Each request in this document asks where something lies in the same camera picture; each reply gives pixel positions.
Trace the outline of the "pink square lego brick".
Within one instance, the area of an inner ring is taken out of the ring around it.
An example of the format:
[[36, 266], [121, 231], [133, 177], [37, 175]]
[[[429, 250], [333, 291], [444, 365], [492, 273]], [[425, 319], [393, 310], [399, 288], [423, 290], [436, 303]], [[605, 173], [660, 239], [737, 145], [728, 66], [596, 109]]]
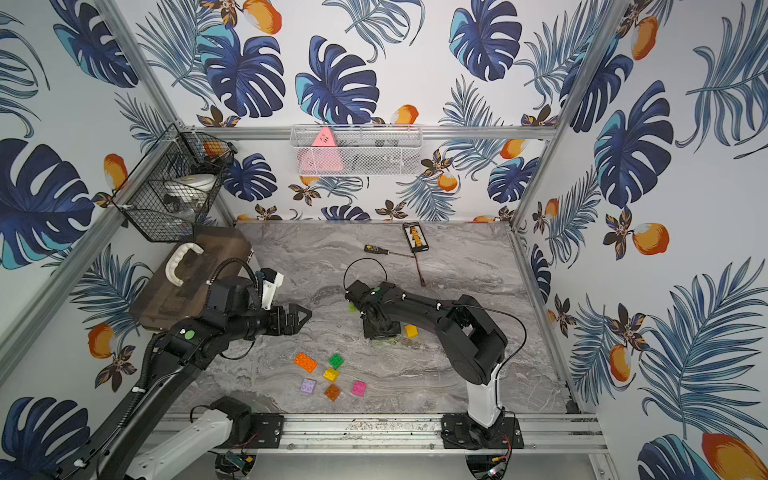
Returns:
[[363, 381], [356, 380], [353, 382], [351, 393], [356, 397], [363, 397], [367, 390], [367, 384]]

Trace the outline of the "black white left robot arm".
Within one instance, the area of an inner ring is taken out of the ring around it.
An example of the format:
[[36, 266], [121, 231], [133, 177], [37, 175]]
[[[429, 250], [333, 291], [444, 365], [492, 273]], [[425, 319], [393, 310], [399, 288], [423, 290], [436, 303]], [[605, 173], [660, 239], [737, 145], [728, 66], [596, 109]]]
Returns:
[[132, 391], [94, 434], [33, 477], [124, 479], [168, 409], [231, 343], [299, 333], [312, 311], [295, 303], [264, 307], [266, 273], [273, 271], [256, 272], [237, 258], [219, 264], [206, 281], [202, 313], [155, 335]]

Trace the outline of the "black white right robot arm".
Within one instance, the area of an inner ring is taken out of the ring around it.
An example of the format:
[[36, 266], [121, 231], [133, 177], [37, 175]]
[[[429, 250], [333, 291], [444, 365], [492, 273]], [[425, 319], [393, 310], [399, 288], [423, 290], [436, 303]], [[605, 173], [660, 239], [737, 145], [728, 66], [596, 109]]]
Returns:
[[508, 339], [487, 311], [469, 295], [437, 300], [407, 292], [393, 283], [375, 287], [356, 280], [345, 298], [360, 312], [364, 337], [384, 340], [404, 325], [434, 334], [454, 371], [466, 382], [464, 414], [443, 417], [441, 437], [447, 448], [502, 448], [505, 409], [498, 394], [498, 376]]

